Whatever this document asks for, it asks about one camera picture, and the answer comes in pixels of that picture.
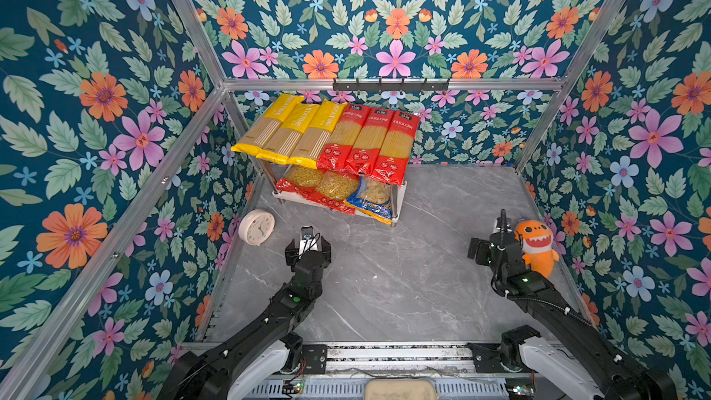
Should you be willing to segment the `yellow spaghetti bag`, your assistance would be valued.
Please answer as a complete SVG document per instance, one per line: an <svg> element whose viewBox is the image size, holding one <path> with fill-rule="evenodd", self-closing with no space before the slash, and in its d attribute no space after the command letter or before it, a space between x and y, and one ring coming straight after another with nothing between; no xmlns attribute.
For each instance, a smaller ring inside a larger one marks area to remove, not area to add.
<svg viewBox="0 0 711 400"><path fill-rule="evenodd" d="M242 138L231 147L231 151L245 153L252 157L268 144L268 141L284 124L294 108L302 104L303 96L281 94L265 113L258 118Z"/></svg>
<svg viewBox="0 0 711 400"><path fill-rule="evenodd" d="M258 159L286 165L309 124L320 110L320 105L297 104L281 127L257 154Z"/></svg>
<svg viewBox="0 0 711 400"><path fill-rule="evenodd" d="M346 108L347 105L343 103L324 101L309 122L287 164L316 170L318 158Z"/></svg>

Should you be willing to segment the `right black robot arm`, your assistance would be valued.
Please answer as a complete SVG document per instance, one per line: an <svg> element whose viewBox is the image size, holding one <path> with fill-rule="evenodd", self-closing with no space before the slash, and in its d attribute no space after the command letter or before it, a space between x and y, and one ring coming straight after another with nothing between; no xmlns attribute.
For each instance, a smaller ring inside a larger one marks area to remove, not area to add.
<svg viewBox="0 0 711 400"><path fill-rule="evenodd" d="M520 326L502 334L498 353L505 369L537 372L571 399L678 397L672 377L614 346L551 281L524 263L522 243L509 227L487 240L471 239L468 258L492 271L490 285L498 296L540 322L566 349L562 353L533 327Z"/></svg>

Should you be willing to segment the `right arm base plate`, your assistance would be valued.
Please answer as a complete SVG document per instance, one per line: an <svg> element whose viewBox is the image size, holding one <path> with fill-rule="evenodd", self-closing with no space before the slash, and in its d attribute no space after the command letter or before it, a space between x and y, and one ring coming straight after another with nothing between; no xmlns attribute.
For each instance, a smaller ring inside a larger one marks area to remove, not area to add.
<svg viewBox="0 0 711 400"><path fill-rule="evenodd" d="M477 373L514 373L503 364L498 343L466 343Z"/></svg>

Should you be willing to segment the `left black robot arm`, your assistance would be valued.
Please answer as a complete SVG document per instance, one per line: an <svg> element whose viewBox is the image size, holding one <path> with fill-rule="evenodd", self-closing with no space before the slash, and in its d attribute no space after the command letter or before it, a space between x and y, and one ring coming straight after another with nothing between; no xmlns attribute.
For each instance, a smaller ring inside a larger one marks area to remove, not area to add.
<svg viewBox="0 0 711 400"><path fill-rule="evenodd" d="M294 330L322 295L331 245L311 226L284 251L293 276L270 298L265 310L241 331L196 355L183 354L157 396L159 399L243 399L268 376L296 369L303 339Z"/></svg>

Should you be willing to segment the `blue orecchiette pasta bag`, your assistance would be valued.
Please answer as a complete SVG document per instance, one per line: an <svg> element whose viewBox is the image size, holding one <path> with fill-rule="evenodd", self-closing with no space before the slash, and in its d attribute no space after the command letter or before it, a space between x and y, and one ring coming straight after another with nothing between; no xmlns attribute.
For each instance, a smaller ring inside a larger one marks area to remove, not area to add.
<svg viewBox="0 0 711 400"><path fill-rule="evenodd" d="M368 177L359 178L357 190L346 198L346 205L383 224L393 224L392 186Z"/></svg>

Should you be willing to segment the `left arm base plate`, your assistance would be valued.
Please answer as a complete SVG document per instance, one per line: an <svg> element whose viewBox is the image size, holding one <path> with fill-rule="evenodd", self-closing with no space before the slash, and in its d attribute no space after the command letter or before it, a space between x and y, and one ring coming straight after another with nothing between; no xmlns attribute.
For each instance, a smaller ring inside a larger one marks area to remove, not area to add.
<svg viewBox="0 0 711 400"><path fill-rule="evenodd" d="M287 366L288 374L296 375L322 375L326 373L329 346L325 344L303 344L291 351Z"/></svg>

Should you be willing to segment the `red macaroni bag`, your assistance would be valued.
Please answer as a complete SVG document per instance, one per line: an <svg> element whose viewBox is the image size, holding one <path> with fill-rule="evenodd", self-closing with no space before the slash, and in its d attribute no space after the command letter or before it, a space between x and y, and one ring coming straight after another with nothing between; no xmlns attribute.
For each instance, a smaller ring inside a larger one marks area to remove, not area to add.
<svg viewBox="0 0 711 400"><path fill-rule="evenodd" d="M324 172L293 165L277 181L276 187L280 192L298 194L303 198L308 198L318 187L323 179Z"/></svg>
<svg viewBox="0 0 711 400"><path fill-rule="evenodd" d="M318 204L326 209L354 215L355 209L346 204L346 200L357 192L360 185L359 177L339 171L327 171L315 191L307 201Z"/></svg>

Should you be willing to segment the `red spaghetti pack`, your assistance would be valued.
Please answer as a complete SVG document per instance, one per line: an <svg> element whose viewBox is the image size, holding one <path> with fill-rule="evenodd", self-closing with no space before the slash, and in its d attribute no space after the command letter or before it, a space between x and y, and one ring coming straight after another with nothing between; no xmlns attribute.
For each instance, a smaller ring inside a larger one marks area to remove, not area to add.
<svg viewBox="0 0 711 400"><path fill-rule="evenodd" d="M348 157L370 112L371 107L365 105L346 107L317 159L319 170L349 172Z"/></svg>
<svg viewBox="0 0 711 400"><path fill-rule="evenodd" d="M344 168L359 176L372 173L387 131L394 117L391 109L372 109L355 140Z"/></svg>
<svg viewBox="0 0 711 400"><path fill-rule="evenodd" d="M370 178L380 183L402 186L412 153L420 118L396 111L375 160Z"/></svg>

